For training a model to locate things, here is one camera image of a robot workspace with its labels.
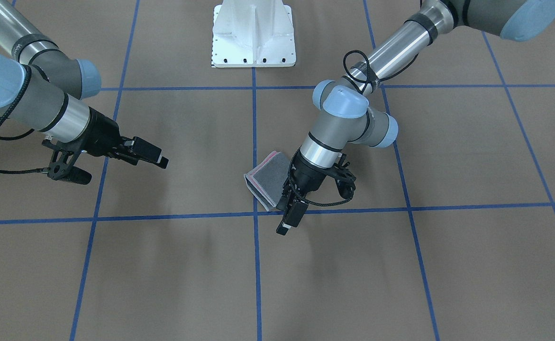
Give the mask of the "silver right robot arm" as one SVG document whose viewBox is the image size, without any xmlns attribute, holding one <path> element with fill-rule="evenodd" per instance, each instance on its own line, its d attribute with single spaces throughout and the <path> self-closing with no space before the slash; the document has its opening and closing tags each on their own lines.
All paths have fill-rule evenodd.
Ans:
<svg viewBox="0 0 555 341">
<path fill-rule="evenodd" d="M 6 0 L 0 0 L 0 123 L 14 119 L 47 136 L 54 172 L 64 173 L 81 153 L 132 165 L 166 168 L 162 149 L 138 136 L 122 136 L 117 123 L 84 99 L 101 90 L 101 75 L 89 60 L 72 59 Z"/>
</svg>

